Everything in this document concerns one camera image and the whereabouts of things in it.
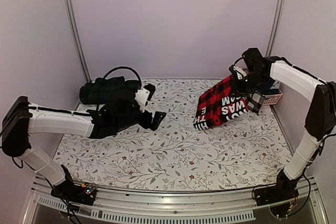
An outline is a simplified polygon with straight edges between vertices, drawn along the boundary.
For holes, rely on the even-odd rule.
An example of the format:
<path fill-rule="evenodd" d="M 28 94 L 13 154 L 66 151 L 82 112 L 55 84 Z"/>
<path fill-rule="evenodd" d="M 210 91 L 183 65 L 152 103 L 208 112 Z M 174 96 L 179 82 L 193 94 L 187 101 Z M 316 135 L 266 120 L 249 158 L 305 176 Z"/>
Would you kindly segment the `red black plaid shirt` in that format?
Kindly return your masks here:
<path fill-rule="evenodd" d="M 204 92 L 198 99 L 193 126 L 201 131 L 223 125 L 249 111 L 241 97 L 231 97 L 232 75 Z"/>

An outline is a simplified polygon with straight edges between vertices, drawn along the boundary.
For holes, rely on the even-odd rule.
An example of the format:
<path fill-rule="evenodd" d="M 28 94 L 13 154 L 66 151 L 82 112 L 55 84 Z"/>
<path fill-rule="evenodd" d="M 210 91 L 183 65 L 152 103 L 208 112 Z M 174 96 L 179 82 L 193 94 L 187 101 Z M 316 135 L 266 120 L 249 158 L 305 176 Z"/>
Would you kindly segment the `dark green plaid skirt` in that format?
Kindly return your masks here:
<path fill-rule="evenodd" d="M 133 93 L 141 88 L 141 81 L 126 80 L 124 76 L 110 79 L 97 78 L 95 82 L 86 83 L 79 90 L 79 100 L 82 104 L 105 104 L 118 90 L 129 90 Z"/>

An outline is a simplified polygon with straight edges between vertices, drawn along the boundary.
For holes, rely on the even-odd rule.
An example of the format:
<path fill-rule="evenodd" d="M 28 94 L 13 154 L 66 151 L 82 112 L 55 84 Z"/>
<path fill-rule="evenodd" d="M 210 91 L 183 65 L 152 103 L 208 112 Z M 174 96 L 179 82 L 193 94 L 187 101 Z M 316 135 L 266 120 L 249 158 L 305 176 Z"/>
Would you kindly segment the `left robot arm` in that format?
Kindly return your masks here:
<path fill-rule="evenodd" d="M 143 85 L 134 69 L 127 67 L 127 70 L 135 74 L 135 80 L 104 75 L 80 88 L 81 103 L 95 105 L 94 110 L 78 112 L 42 107 L 30 103 L 26 96 L 20 96 L 2 122 L 2 151 L 43 175 L 67 200 L 75 199 L 78 188 L 73 185 L 67 169 L 32 146 L 29 136 L 58 133 L 103 139 L 136 124 L 144 129 L 157 130 L 166 113 L 146 110 L 155 86 Z"/>

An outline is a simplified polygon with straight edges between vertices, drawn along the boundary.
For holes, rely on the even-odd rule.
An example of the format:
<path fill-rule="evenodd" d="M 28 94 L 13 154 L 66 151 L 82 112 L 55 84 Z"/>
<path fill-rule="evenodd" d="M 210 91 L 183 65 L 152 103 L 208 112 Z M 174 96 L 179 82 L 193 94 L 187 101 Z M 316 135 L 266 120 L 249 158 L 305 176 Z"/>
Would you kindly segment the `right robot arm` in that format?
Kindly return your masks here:
<path fill-rule="evenodd" d="M 230 67 L 234 75 L 234 95 L 256 94 L 261 86 L 274 80 L 293 90 L 309 105 L 302 139 L 292 159 L 282 171 L 287 180 L 298 179 L 313 162 L 313 156 L 321 148 L 321 144 L 334 134 L 335 82 L 320 79 L 290 63 L 285 57 L 264 57 L 258 48 L 247 49 L 242 53 L 241 58 L 248 73 L 240 78 L 234 67 Z"/>

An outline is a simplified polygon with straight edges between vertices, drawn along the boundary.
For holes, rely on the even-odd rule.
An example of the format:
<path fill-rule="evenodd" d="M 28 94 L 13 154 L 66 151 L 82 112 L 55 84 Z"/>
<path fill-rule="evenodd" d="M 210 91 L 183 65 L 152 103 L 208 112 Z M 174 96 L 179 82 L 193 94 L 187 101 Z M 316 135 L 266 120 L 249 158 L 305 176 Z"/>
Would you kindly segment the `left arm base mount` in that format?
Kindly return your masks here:
<path fill-rule="evenodd" d="M 69 170 L 65 168 L 64 165 L 61 165 L 61 167 L 65 172 L 65 181 L 60 185 L 53 186 L 51 195 L 63 199 L 64 201 L 93 206 L 97 194 L 97 187 L 90 183 L 76 185 Z"/>

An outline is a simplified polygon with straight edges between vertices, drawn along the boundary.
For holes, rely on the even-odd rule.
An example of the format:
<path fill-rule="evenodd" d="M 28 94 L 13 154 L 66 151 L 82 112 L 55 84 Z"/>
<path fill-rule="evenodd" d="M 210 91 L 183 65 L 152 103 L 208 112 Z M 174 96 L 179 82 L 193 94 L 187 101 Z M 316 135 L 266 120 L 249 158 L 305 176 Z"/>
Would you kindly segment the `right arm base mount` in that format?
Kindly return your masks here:
<path fill-rule="evenodd" d="M 277 178 L 275 185 L 253 189 L 251 196 L 257 206 L 270 205 L 269 210 L 274 217 L 287 218 L 299 196 L 297 183 L 297 179 Z"/>

